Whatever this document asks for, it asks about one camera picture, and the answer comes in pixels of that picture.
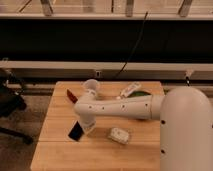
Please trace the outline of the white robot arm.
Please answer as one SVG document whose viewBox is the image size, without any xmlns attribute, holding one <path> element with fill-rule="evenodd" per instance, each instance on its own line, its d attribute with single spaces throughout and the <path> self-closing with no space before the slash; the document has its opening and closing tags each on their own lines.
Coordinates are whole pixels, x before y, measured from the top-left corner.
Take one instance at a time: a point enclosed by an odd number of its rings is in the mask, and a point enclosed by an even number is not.
<svg viewBox="0 0 213 171">
<path fill-rule="evenodd" d="M 120 100 L 99 100 L 89 89 L 74 110 L 84 130 L 95 124 L 97 116 L 158 120 L 160 171 L 213 171 L 213 106 L 194 87 Z"/>
</svg>

